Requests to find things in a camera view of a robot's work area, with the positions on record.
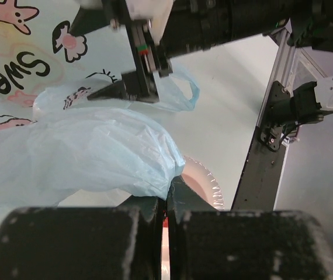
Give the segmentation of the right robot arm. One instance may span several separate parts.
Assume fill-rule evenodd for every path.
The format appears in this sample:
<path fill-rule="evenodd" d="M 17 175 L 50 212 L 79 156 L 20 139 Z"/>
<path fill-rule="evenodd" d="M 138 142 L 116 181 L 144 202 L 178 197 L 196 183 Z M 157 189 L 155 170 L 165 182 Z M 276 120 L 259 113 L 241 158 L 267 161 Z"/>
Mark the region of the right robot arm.
<path fill-rule="evenodd" d="M 87 1 L 69 29 L 77 37 L 103 27 L 126 28 L 135 70 L 95 91 L 92 99 L 158 103 L 154 74 L 172 73 L 170 60 L 286 25 L 290 50 L 311 47 L 333 53 L 333 1 Z M 333 76 L 288 91 L 270 84 L 259 141 L 277 151 L 299 126 L 333 114 Z"/>

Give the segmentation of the light blue plastic bag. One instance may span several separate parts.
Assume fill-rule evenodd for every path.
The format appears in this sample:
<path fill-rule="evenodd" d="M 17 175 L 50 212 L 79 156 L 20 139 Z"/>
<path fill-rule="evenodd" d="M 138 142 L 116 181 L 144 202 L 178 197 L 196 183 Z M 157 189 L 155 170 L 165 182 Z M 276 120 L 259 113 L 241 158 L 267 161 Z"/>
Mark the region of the light blue plastic bag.
<path fill-rule="evenodd" d="M 0 208 L 58 205 L 77 191 L 165 198 L 185 160 L 156 121 L 118 97 L 125 33 L 73 36 L 75 1 L 0 1 Z"/>

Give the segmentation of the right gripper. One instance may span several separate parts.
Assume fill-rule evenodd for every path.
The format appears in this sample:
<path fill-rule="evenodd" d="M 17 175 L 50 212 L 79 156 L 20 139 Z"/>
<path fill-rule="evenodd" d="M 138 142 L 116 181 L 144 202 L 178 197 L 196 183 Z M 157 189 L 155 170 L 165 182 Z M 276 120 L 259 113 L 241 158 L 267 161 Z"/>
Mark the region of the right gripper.
<path fill-rule="evenodd" d="M 135 70 L 87 96 L 94 100 L 158 102 L 155 74 L 172 72 L 171 58 L 208 50 L 230 40 L 231 5 L 227 1 L 174 1 L 159 44 L 151 36 L 150 20 L 132 20 L 126 1 L 83 1 L 70 27 L 74 37 L 104 27 L 126 29 Z"/>

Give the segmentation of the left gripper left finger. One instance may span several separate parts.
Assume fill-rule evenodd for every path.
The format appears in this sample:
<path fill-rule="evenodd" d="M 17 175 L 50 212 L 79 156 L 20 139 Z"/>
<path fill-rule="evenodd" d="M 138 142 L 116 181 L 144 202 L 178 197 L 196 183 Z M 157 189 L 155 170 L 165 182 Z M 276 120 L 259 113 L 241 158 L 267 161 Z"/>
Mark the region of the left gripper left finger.
<path fill-rule="evenodd" d="M 0 279 L 160 279 L 165 202 L 25 207 L 0 224 Z"/>

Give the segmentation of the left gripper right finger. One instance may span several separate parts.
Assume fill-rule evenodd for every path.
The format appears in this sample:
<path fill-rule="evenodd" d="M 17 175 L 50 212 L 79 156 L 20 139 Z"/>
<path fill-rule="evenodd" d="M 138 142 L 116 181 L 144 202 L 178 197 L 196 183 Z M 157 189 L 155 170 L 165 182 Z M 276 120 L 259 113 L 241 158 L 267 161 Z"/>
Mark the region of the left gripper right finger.
<path fill-rule="evenodd" d="M 218 211 L 175 177 L 166 199 L 172 279 L 333 279 L 319 222 L 300 211 Z"/>

